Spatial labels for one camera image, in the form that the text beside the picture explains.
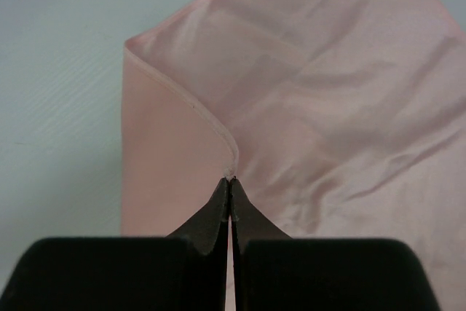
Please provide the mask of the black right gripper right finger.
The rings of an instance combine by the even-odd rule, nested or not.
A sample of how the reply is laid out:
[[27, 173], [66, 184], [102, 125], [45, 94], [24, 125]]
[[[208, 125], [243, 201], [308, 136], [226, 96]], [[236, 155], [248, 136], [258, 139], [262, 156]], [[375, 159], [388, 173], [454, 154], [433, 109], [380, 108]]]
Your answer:
[[416, 254], [384, 238], [292, 238], [237, 179], [230, 213], [237, 310], [439, 310]]

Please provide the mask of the pink satin napkin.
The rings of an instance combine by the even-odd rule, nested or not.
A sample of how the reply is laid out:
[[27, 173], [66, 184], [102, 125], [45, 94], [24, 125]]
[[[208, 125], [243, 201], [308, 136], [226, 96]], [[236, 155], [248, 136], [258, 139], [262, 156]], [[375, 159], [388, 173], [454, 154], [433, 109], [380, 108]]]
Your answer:
[[291, 235], [393, 237], [465, 308], [465, 34], [439, 0], [195, 0], [125, 43], [122, 234], [219, 179]]

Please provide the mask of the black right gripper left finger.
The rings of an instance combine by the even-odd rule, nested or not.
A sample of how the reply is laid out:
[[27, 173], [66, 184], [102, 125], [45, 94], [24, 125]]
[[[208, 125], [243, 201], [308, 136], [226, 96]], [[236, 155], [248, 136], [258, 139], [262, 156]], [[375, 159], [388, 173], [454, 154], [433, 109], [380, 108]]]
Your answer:
[[35, 242], [7, 284], [8, 310], [223, 310], [229, 183], [166, 237]]

